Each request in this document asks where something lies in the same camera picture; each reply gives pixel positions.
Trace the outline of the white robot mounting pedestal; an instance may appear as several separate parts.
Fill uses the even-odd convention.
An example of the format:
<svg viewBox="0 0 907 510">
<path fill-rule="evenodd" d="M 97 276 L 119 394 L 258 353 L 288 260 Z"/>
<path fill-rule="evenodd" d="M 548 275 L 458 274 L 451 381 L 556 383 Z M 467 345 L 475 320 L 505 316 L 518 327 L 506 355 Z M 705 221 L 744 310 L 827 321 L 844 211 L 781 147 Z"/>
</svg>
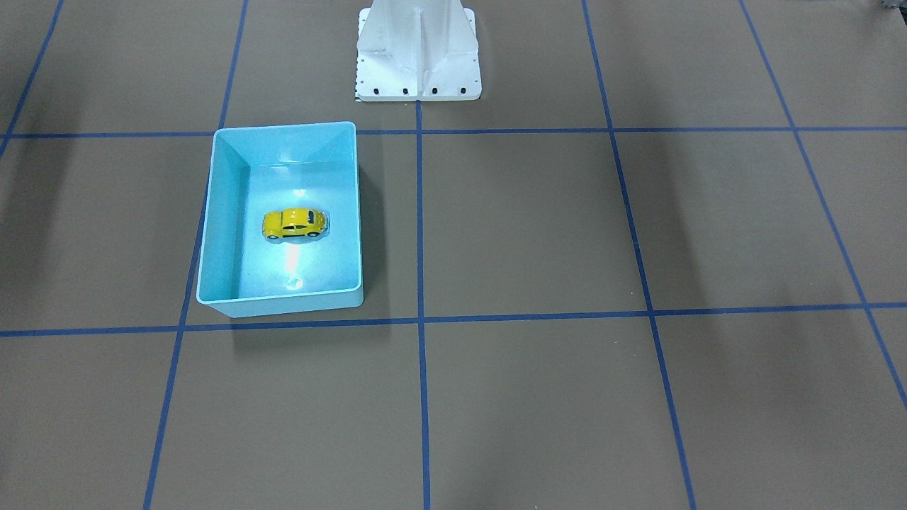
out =
<svg viewBox="0 0 907 510">
<path fill-rule="evenodd" d="M 475 101 L 476 16 L 460 1 L 373 1 L 357 16 L 359 101 Z"/>
</svg>

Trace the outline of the light blue plastic bin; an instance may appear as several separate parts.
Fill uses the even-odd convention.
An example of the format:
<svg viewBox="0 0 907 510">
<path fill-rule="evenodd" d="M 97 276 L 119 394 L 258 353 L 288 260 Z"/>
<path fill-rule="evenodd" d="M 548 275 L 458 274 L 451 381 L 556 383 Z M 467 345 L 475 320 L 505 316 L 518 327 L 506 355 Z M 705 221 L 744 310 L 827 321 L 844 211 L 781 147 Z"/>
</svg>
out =
<svg viewBox="0 0 907 510">
<path fill-rule="evenodd" d="M 359 155 L 349 120 L 217 130 L 196 300 L 229 317 L 357 307 L 365 298 Z M 319 239 L 269 241 L 263 216 L 314 208 Z"/>
</svg>

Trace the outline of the yellow beetle toy car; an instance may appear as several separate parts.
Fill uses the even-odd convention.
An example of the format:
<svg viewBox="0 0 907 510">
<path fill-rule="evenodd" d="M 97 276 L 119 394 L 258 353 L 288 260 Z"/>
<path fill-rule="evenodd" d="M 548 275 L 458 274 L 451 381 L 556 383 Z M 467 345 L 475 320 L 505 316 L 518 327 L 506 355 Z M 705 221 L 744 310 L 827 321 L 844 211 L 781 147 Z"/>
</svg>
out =
<svg viewBox="0 0 907 510">
<path fill-rule="evenodd" d="M 314 208 L 273 210 L 263 216 L 261 231 L 269 241 L 319 239 L 329 229 L 329 216 Z"/>
</svg>

